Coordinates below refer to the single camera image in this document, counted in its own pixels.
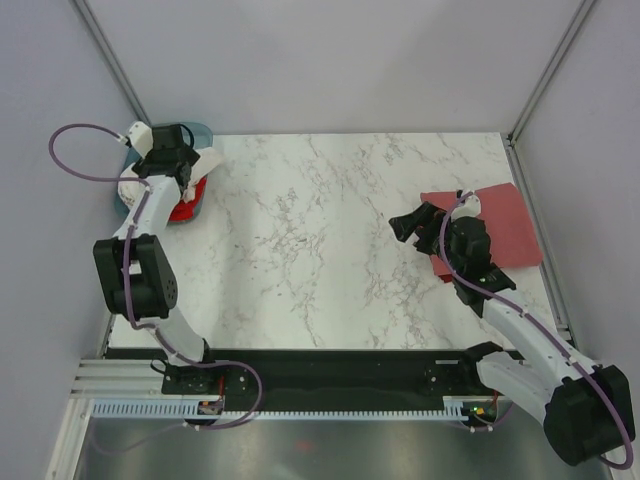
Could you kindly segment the white t shirt red print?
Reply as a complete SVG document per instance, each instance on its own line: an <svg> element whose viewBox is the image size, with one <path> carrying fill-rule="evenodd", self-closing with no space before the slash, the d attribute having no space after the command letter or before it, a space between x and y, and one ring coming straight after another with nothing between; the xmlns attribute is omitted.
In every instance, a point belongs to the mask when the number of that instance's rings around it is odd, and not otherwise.
<svg viewBox="0 0 640 480"><path fill-rule="evenodd" d="M180 204L193 203L197 197L197 185L206 175L224 161L224 155L213 147L197 149L196 152L200 155L200 158L192 167L191 177L186 191L182 194ZM140 182L136 181L120 182L117 187L117 192L123 203L128 208L131 208L137 198L142 194L143 186Z"/></svg>

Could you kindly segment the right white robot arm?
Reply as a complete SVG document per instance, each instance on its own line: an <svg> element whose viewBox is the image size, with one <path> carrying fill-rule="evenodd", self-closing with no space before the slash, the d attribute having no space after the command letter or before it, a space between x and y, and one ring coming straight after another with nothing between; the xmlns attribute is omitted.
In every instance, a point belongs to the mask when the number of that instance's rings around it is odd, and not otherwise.
<svg viewBox="0 0 640 480"><path fill-rule="evenodd" d="M506 395L542 426L552 449L569 465L599 458L613 469L629 469L636 433L627 377L618 367L585 356L535 317L515 282L493 262L491 238L479 215L478 197L467 194L449 210L425 202L389 221L398 241L412 240L418 252L444 263L460 301L524 359L514 360L491 342L476 345L458 368L460 386L473 394L488 387ZM606 460L618 448L624 461Z"/></svg>

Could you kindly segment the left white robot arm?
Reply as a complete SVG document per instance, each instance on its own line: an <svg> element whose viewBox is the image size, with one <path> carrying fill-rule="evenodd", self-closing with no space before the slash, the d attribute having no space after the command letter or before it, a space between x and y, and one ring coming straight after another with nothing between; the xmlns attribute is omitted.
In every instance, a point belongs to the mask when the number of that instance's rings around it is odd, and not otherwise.
<svg viewBox="0 0 640 480"><path fill-rule="evenodd" d="M125 140L138 155L131 175L119 180L136 186L133 204L113 236L93 247L106 306L161 346L163 394L217 394L220 371L206 360L207 341L177 306L178 281L159 238L201 158L195 136L181 123L136 122Z"/></svg>

